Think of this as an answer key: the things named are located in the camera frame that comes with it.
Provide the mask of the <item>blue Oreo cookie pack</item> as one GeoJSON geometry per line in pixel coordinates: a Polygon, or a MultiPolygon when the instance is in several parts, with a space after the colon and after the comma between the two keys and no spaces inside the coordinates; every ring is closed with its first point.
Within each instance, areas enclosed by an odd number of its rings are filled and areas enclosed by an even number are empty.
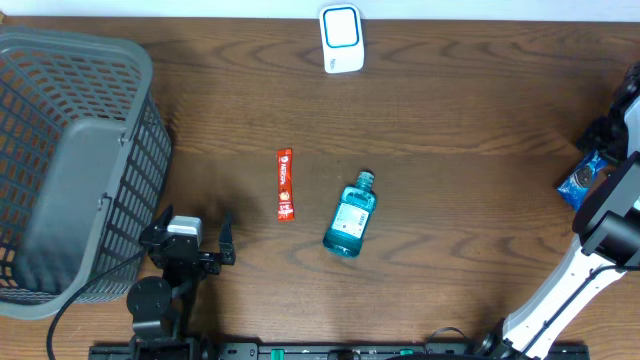
{"type": "Polygon", "coordinates": [[[577,211],[599,174],[607,166],[607,161],[597,150],[588,153],[556,188],[562,199],[577,211]]]}

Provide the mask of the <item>red Nescafe coffee stick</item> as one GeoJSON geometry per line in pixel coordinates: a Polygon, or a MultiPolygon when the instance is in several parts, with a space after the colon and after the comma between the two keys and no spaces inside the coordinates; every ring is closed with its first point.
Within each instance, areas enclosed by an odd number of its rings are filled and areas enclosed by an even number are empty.
{"type": "Polygon", "coordinates": [[[293,151],[291,148],[277,151],[278,163],[278,221],[293,221],[293,188],[292,188],[292,160],[293,151]]]}

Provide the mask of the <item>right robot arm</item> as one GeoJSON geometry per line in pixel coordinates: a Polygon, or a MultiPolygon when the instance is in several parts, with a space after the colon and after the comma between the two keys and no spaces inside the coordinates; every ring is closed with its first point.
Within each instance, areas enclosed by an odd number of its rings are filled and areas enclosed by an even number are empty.
{"type": "Polygon", "coordinates": [[[576,142],[584,158],[558,191],[575,210],[574,237],[534,295],[476,347],[481,359],[545,359],[602,290],[639,268],[639,66],[616,89],[606,115],[576,142]]]}

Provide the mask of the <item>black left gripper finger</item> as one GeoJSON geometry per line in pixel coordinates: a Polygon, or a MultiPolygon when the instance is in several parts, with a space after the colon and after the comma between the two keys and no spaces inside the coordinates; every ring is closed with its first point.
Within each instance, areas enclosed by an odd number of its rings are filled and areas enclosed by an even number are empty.
{"type": "Polygon", "coordinates": [[[226,214],[219,234],[219,249],[222,254],[233,254],[232,215],[226,214]]]}
{"type": "Polygon", "coordinates": [[[173,206],[168,205],[161,214],[147,227],[148,235],[157,235],[167,231],[173,218],[173,206]]]}

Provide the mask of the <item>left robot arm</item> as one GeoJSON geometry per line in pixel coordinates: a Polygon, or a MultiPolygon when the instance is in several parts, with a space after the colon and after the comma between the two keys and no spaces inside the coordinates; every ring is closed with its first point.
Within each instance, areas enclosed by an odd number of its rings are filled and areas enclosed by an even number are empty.
{"type": "Polygon", "coordinates": [[[232,216],[227,214],[222,222],[217,252],[202,251],[201,242],[201,219],[175,216],[172,206],[141,232],[139,243],[162,274],[138,280],[128,292],[133,359],[217,357],[208,338],[191,335],[188,326],[200,283],[235,264],[232,216]]]}

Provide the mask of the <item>blue mouthwash bottle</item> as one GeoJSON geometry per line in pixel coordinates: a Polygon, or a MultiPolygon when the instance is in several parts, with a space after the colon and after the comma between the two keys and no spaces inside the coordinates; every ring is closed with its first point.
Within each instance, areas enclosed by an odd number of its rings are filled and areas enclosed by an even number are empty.
{"type": "Polygon", "coordinates": [[[344,188],[323,238],[328,251],[348,258],[360,254],[366,228],[377,206],[373,183],[374,174],[361,171],[355,184],[344,188]]]}

